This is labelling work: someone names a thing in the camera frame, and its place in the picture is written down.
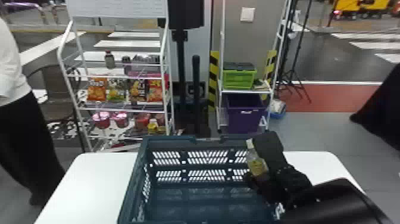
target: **small bottle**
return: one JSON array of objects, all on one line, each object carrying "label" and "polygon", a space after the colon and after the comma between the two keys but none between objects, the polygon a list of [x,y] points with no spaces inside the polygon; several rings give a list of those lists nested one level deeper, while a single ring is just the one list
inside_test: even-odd
[{"label": "small bottle", "polygon": [[122,65],[124,66],[124,74],[128,75],[130,71],[132,71],[132,66],[130,65],[132,62],[130,61],[129,56],[123,56],[121,59]]},{"label": "small bottle", "polygon": [[267,163],[263,158],[260,158],[254,149],[253,139],[248,139],[246,141],[248,153],[246,155],[247,166],[250,169],[251,174],[256,178],[257,181],[267,181],[268,180],[268,167]]},{"label": "small bottle", "polygon": [[110,50],[105,51],[104,61],[108,69],[115,68],[115,59]]}]

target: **dark green plastic basket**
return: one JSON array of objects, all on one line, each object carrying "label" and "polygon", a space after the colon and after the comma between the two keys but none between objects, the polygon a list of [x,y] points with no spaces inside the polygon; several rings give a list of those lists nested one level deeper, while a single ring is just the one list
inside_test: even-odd
[{"label": "dark green plastic basket", "polygon": [[276,206],[242,180],[247,138],[145,138],[118,224],[269,224]]}]

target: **chip bag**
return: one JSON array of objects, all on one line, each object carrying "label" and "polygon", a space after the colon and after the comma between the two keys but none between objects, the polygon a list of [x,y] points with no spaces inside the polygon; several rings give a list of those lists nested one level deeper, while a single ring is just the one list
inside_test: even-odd
[{"label": "chip bag", "polygon": [[108,79],[109,92],[107,100],[112,102],[121,102],[125,100],[126,80]]},{"label": "chip bag", "polygon": [[[150,74],[148,76],[161,77],[161,74]],[[165,89],[168,89],[169,75],[165,74]],[[148,102],[160,102],[163,100],[163,87],[161,86],[161,79],[148,80]]]},{"label": "chip bag", "polygon": [[130,86],[129,94],[132,103],[137,101],[146,101],[146,83],[145,79],[134,80]]},{"label": "chip bag", "polygon": [[105,101],[106,88],[107,88],[107,78],[90,78],[89,87],[87,89],[87,100]]}]

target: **red floor mat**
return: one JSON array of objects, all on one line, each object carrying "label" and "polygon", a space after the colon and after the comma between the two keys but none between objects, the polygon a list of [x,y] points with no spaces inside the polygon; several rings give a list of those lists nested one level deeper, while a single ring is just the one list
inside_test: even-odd
[{"label": "red floor mat", "polygon": [[303,99],[293,90],[281,91],[288,112],[356,112],[379,86],[367,85],[304,85],[311,97],[309,103],[302,90]]}]

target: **purple bin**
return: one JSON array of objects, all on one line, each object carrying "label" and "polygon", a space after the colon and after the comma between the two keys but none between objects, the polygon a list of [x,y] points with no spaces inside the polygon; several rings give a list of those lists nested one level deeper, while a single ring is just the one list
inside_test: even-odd
[{"label": "purple bin", "polygon": [[226,104],[229,115],[228,133],[257,132],[266,109],[259,94],[227,94]]}]

